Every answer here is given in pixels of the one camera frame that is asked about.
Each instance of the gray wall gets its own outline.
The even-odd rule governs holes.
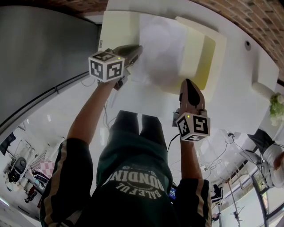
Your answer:
[[[96,50],[97,26],[90,22],[47,9],[0,7],[0,128],[32,99],[88,71]]]

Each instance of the brick wall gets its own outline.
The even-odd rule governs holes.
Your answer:
[[[221,14],[253,37],[280,68],[284,81],[284,7],[278,0],[192,0]]]
[[[284,81],[284,7],[278,0],[191,0],[229,19],[252,36],[280,68]],[[104,11],[107,0],[1,0],[0,5],[31,5],[68,14]]]

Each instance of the led light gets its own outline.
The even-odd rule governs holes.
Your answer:
[[[0,200],[9,207],[9,204],[5,200],[3,200],[1,197],[0,197]]]

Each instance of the white cylinder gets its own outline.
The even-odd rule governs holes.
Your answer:
[[[275,94],[273,90],[259,82],[254,82],[252,89],[267,100],[270,100],[271,96]]]

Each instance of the striped sleeve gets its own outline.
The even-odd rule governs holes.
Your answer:
[[[79,139],[65,140],[59,147],[52,177],[42,196],[42,226],[74,226],[90,201],[92,180],[88,144]]]
[[[173,205],[182,227],[211,226],[209,181],[182,179]]]

